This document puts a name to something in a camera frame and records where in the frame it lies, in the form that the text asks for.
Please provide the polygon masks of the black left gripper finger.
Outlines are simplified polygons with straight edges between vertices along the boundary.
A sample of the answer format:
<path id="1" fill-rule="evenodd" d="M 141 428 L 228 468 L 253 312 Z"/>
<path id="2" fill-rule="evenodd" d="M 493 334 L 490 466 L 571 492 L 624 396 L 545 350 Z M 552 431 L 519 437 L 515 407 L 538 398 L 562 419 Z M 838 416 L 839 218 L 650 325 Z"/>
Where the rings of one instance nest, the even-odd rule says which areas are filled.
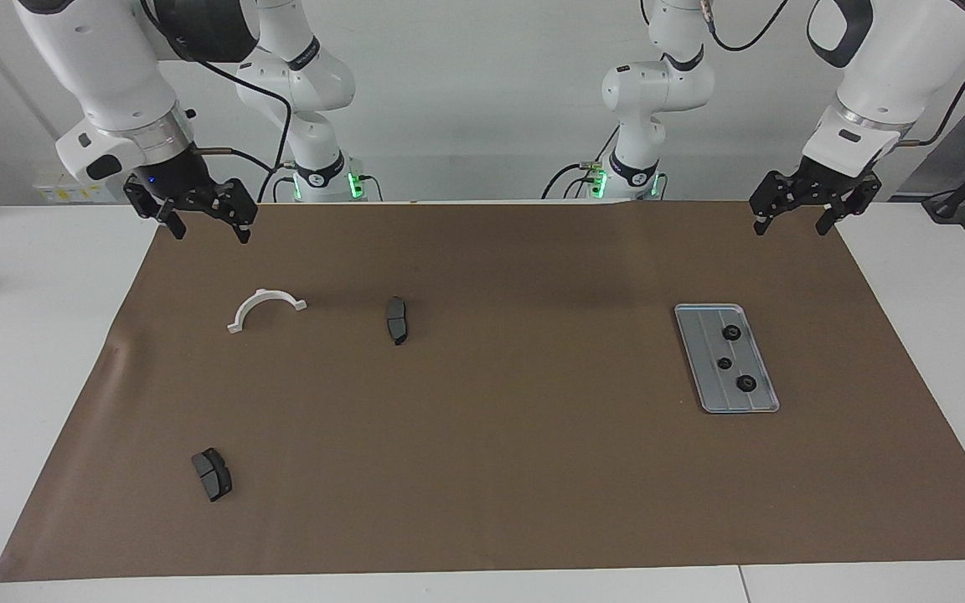
<path id="1" fill-rule="evenodd" d="M 793 209 L 790 179 L 780 172 L 767 172 L 748 199 L 755 216 L 754 230 L 765 235 L 773 219 Z"/>
<path id="2" fill-rule="evenodd" d="M 877 174 L 869 172 L 845 196 L 832 194 L 830 203 L 816 222 L 816 232 L 825 236 L 843 218 L 864 214 L 880 188 L 881 181 Z"/>

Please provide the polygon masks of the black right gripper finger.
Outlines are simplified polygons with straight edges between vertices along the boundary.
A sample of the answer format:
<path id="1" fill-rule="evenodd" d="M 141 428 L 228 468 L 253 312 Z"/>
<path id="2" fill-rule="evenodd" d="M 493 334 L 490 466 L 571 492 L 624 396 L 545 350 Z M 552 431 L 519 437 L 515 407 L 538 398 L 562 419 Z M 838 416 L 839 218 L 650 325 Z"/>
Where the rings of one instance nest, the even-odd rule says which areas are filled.
<path id="1" fill-rule="evenodd" d="M 154 220 L 165 226 L 173 238 L 183 240 L 185 224 L 176 213 L 172 201 L 160 204 L 140 183 L 124 183 L 124 195 L 139 218 Z"/>
<path id="2" fill-rule="evenodd" d="M 249 243 L 257 213 L 257 203 L 240 179 L 219 184 L 219 220 L 230 226 L 242 245 Z"/>

